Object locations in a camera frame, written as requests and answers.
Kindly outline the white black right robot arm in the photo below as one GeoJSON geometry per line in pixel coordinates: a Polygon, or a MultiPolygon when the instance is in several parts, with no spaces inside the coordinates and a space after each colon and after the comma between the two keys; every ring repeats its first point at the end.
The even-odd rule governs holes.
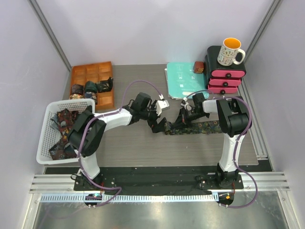
{"type": "Polygon", "coordinates": [[[229,188],[239,175],[238,157],[244,135],[252,125],[252,114],[241,96],[223,99],[205,99],[202,93],[193,95],[194,105],[184,98],[176,121],[169,125],[168,133],[224,134],[222,156],[217,164],[215,182],[220,188],[229,188]]]}

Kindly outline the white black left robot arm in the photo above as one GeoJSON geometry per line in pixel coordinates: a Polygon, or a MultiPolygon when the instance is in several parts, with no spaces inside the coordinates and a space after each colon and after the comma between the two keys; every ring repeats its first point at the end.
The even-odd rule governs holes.
{"type": "Polygon", "coordinates": [[[77,153],[81,172],[86,176],[85,185],[90,190],[97,190],[102,183],[98,176],[100,168],[96,151],[106,131],[132,125],[140,120],[146,121],[154,133],[163,131],[166,120],[157,120],[170,105],[162,95],[159,97],[153,101],[148,94],[139,93],[134,100],[115,111],[93,113],[88,107],[78,116],[69,131],[68,141],[77,153]]]}

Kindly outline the dark floral patterned tie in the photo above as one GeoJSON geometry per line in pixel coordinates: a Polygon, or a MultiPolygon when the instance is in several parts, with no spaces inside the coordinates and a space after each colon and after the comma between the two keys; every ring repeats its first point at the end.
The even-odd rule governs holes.
{"type": "Polygon", "coordinates": [[[206,121],[191,123],[190,126],[182,128],[174,127],[171,122],[166,122],[164,125],[165,135],[194,135],[194,134],[222,134],[219,121],[206,121]]]}

